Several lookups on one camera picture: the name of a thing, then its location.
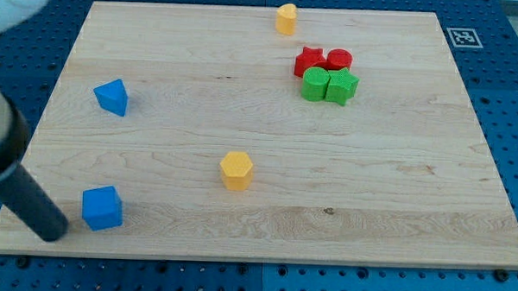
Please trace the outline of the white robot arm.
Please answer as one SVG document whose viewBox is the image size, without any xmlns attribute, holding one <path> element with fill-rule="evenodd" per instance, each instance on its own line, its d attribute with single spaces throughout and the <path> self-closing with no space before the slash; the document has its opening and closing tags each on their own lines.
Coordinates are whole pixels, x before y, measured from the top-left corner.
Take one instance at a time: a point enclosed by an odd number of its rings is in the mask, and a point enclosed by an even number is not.
<svg viewBox="0 0 518 291">
<path fill-rule="evenodd" d="M 50 0 L 0 0 L 0 34 L 28 20 Z M 0 201 L 37 237 L 53 242 L 65 236 L 69 223 L 22 166 L 29 126 L 12 100 L 0 92 Z"/>
</svg>

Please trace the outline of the black pusher rod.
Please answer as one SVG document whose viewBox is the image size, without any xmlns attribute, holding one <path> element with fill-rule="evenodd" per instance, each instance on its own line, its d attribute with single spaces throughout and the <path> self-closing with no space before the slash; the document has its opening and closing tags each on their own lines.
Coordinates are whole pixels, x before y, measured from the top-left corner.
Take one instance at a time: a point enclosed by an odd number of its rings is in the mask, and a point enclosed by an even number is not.
<svg viewBox="0 0 518 291">
<path fill-rule="evenodd" d="M 69 222 L 63 211 L 24 166 L 10 165 L 0 174 L 0 200 L 41 240 L 53 242 L 66 235 Z"/>
</svg>

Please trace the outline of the black cylindrical tool holder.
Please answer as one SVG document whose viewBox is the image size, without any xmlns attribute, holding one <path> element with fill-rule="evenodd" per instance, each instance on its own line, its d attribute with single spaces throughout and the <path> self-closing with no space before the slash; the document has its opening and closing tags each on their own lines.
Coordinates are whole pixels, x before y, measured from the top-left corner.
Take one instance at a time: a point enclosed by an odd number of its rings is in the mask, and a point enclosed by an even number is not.
<svg viewBox="0 0 518 291">
<path fill-rule="evenodd" d="M 0 91 L 0 177 L 8 175 L 24 155 L 30 128 L 16 104 Z"/>
</svg>

